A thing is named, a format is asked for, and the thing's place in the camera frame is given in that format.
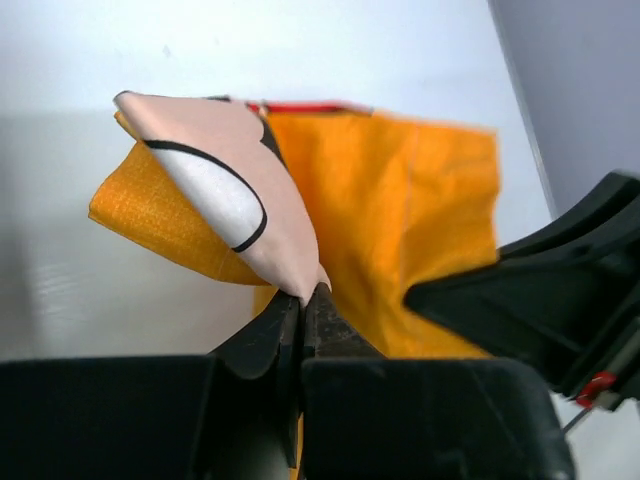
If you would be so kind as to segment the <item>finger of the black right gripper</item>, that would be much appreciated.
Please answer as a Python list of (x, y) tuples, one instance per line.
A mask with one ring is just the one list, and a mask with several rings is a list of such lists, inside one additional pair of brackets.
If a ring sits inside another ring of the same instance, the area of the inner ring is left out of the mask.
[(639, 396), (639, 179), (608, 173), (498, 261), (411, 286), (414, 313), (577, 400)]

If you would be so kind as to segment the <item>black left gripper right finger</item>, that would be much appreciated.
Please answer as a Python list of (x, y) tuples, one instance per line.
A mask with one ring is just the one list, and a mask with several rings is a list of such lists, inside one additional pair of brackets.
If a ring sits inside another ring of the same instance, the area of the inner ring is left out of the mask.
[(302, 361), (384, 361), (386, 357), (339, 312), (326, 283), (318, 283), (304, 311)]

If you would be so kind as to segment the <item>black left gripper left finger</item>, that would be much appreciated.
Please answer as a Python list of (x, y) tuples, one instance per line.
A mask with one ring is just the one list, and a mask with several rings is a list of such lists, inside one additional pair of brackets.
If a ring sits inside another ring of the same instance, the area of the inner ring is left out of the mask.
[(206, 448), (220, 451), (243, 420), (257, 417), (275, 430), (287, 466), (297, 466), (301, 313), (299, 300), (279, 291), (260, 314), (212, 352)]

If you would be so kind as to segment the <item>orange cartoon print cloth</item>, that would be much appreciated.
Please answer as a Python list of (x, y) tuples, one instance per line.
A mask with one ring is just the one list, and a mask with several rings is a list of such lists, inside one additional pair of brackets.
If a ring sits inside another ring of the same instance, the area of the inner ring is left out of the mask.
[(212, 279), (338, 310), (393, 357), (480, 358), (411, 313), (408, 289), (498, 259), (495, 137), (340, 103), (130, 91), (116, 120), (135, 141), (89, 204), (98, 224)]

